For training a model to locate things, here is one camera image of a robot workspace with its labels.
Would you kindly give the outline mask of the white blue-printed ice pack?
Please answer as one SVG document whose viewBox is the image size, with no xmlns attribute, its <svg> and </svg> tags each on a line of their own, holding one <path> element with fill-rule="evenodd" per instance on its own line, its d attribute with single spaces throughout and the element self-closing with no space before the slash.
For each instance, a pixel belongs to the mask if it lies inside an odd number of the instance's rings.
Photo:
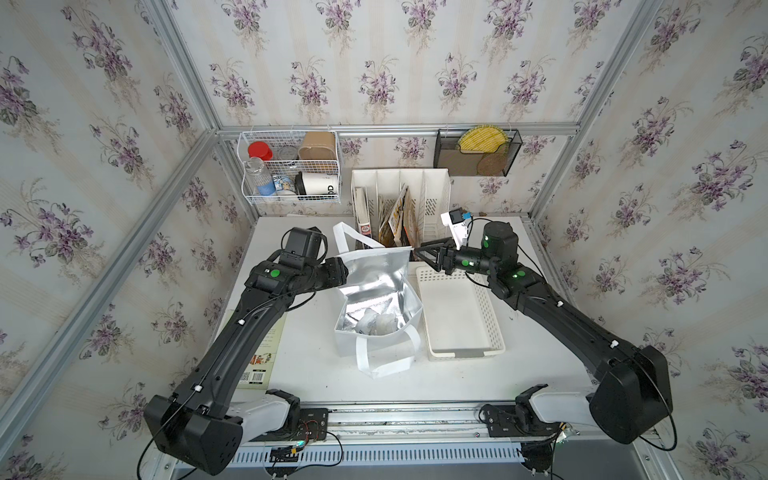
<svg viewBox="0 0 768 480">
<path fill-rule="evenodd" d="M 399 330 L 398 317 L 392 313 L 379 313 L 366 308 L 357 321 L 354 331 L 359 335 L 385 336 Z"/>
</svg>

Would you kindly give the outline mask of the white insulated delivery bag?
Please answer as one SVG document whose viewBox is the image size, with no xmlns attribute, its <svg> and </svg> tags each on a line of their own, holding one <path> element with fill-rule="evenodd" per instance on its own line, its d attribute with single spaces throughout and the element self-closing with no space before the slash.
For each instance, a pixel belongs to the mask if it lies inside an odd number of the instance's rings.
<svg viewBox="0 0 768 480">
<path fill-rule="evenodd" d="M 337 288 L 340 303 L 334 335 L 339 355 L 355 357 L 358 370 L 379 379 L 409 370 L 422 348 L 418 331 L 423 305 L 408 279 L 413 248 L 384 247 L 345 222 L 333 227 L 339 257 L 349 274 Z M 385 336 L 354 331 L 366 308 L 398 317 L 399 330 Z"/>
</svg>

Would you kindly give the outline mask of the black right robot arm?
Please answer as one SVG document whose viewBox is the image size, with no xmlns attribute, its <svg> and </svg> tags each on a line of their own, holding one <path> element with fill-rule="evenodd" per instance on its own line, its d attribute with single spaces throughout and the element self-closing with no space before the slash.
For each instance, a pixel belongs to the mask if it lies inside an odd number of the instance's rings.
<svg viewBox="0 0 768 480">
<path fill-rule="evenodd" d="M 461 237 L 425 242 L 417 258 L 447 275 L 481 274 L 488 289 L 513 310 L 532 319 L 574 354 L 596 380 L 591 393 L 571 401 L 577 414 L 612 440 L 630 444 L 664 419 L 673 400 L 666 357 L 606 330 L 558 294 L 545 277 L 519 259 L 523 250 L 513 227 L 485 224 L 477 247 Z"/>
</svg>

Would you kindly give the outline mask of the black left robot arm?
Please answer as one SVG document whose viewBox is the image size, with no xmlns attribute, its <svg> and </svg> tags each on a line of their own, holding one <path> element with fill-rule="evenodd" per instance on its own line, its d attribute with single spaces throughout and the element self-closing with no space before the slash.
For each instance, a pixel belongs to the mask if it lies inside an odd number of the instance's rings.
<svg viewBox="0 0 768 480">
<path fill-rule="evenodd" d="M 342 286 L 347 275 L 343 261 L 329 256 L 328 239 L 318 228 L 288 230 L 280 249 L 251 269 L 234 312 L 200 363 L 170 396 L 156 395 L 145 405 L 150 445 L 217 475 L 243 443 L 291 431 L 297 398 L 276 390 L 235 403 L 235 391 L 258 347 L 296 298 Z"/>
</svg>

